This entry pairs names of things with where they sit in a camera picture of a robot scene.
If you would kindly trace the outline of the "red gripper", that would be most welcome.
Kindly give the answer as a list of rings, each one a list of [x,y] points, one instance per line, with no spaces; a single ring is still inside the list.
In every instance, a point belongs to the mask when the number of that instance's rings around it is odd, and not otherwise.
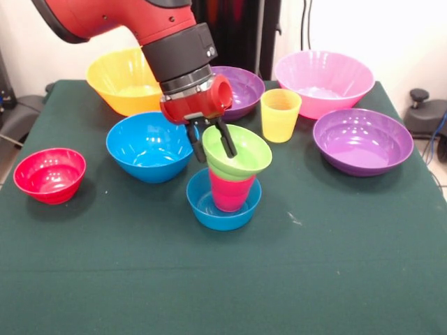
[[[226,123],[219,117],[233,104],[230,82],[224,75],[212,75],[202,84],[170,96],[162,96],[160,106],[165,118],[173,124],[186,124],[186,134],[193,152],[200,163],[207,158],[200,130],[206,126],[205,120],[192,120],[204,117],[215,119],[214,125],[221,135],[221,143],[227,157],[234,158],[237,149],[233,143]]]

